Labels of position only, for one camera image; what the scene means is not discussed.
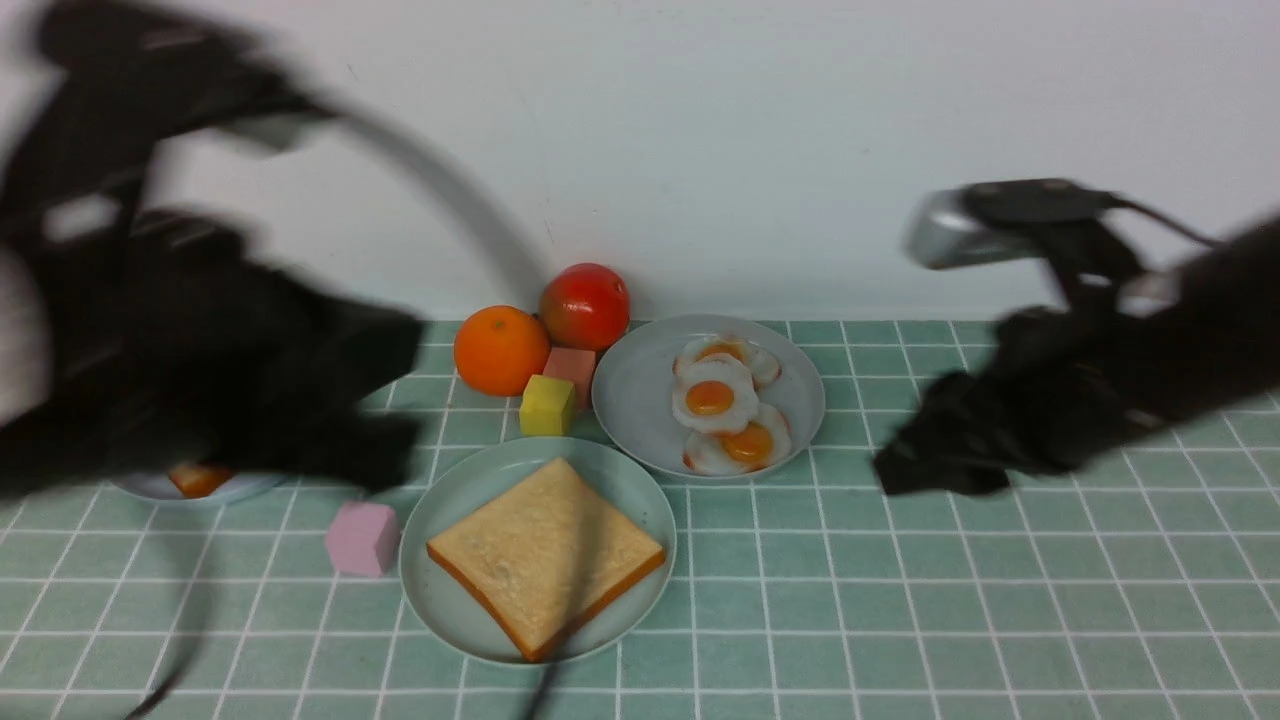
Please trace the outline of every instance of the orange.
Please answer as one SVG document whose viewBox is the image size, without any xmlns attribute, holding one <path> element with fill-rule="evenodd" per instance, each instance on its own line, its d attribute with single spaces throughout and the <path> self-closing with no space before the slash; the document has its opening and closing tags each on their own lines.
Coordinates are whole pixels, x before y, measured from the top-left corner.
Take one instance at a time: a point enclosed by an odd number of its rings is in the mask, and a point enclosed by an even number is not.
<svg viewBox="0 0 1280 720">
<path fill-rule="evenodd" d="M 543 372 L 550 352 L 541 323 L 509 305 L 471 315 L 453 340 L 453 364 L 462 382 L 499 397 L 525 392 L 529 378 Z"/>
</svg>

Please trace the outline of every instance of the tomato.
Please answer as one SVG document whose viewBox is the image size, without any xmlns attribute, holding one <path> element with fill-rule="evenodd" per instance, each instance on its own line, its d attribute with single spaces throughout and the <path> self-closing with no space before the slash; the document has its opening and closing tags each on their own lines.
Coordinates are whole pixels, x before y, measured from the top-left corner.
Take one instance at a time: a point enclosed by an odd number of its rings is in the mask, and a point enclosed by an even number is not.
<svg viewBox="0 0 1280 720">
<path fill-rule="evenodd" d="M 581 263 L 547 286 L 538 314 L 552 342 L 598 351 L 627 332 L 631 296 L 617 273 L 604 265 Z"/>
</svg>

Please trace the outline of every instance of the fried egg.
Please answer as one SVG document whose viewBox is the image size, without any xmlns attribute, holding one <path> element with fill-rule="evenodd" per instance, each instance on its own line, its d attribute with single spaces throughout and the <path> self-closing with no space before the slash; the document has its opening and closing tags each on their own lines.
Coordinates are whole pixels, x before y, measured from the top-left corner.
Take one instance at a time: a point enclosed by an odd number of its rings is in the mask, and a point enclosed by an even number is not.
<svg viewBox="0 0 1280 720">
<path fill-rule="evenodd" d="M 790 454 L 791 425 L 782 411 L 762 402 L 756 418 L 740 433 L 689 436 L 685 466 L 703 475 L 741 475 L 776 465 Z"/>
<path fill-rule="evenodd" d="M 712 436 L 742 432 L 759 406 L 751 372 L 719 352 L 687 365 L 676 375 L 676 388 L 671 392 L 676 421 Z"/>
<path fill-rule="evenodd" d="M 772 383 L 782 374 L 782 365 L 768 350 L 728 334 L 713 334 L 690 342 L 676 357 L 672 372 L 678 375 L 684 368 L 721 352 L 746 365 L 746 369 L 751 372 L 751 383 L 755 389 Z"/>
</svg>

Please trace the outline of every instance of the toast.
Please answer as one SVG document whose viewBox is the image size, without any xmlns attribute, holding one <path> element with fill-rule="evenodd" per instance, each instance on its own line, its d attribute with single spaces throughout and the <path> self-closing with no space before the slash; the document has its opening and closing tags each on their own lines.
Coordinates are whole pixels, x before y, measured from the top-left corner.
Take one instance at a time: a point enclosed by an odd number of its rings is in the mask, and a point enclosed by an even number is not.
<svg viewBox="0 0 1280 720">
<path fill-rule="evenodd" d="M 582 532 L 594 512 L 591 538 Z M 580 605 L 567 612 L 580 550 L 595 539 L 595 562 Z M 666 551 L 591 489 L 563 457 L 426 543 L 530 662 L 547 659 L 575 630 L 666 561 Z"/>
</svg>

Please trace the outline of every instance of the light blue plate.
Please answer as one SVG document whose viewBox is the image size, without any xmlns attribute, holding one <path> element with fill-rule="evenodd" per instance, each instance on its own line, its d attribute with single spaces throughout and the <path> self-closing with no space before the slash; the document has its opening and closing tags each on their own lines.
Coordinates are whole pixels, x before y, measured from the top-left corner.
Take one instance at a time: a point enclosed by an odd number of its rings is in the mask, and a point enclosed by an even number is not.
<svg viewBox="0 0 1280 720">
<path fill-rule="evenodd" d="M 566 459 L 600 497 L 667 551 L 660 568 L 573 634 L 564 647 L 566 659 L 586 657 L 617 642 L 653 610 L 671 579 L 676 518 L 662 488 L 634 460 L 611 447 L 564 437 L 524 438 L 480 451 L 451 468 L 426 491 L 404 524 L 399 552 L 401 583 L 410 607 L 442 641 L 471 657 L 532 665 L 489 612 L 428 556 L 426 542 L 557 457 Z"/>
<path fill-rule="evenodd" d="M 187 498 L 169 480 L 169 475 L 122 475 L 111 478 L 111 484 L 122 491 L 155 505 L 175 507 L 216 507 L 229 502 L 239 502 L 264 493 L 284 480 L 284 475 L 243 473 L 223 483 L 209 497 Z"/>
<path fill-rule="evenodd" d="M 689 342 L 710 334 L 737 336 L 768 350 L 782 365 L 778 379 L 760 391 L 760 402 L 786 415 L 791 424 L 791 452 L 763 470 L 709 477 L 685 466 L 690 430 L 671 414 L 671 391 L 676 383 L 671 366 Z M 595 369 L 591 404 L 600 427 L 627 455 L 687 482 L 724 483 L 759 479 L 804 452 L 822 425 L 827 393 L 813 360 L 769 328 L 726 315 L 681 315 L 654 320 L 622 336 Z"/>
</svg>

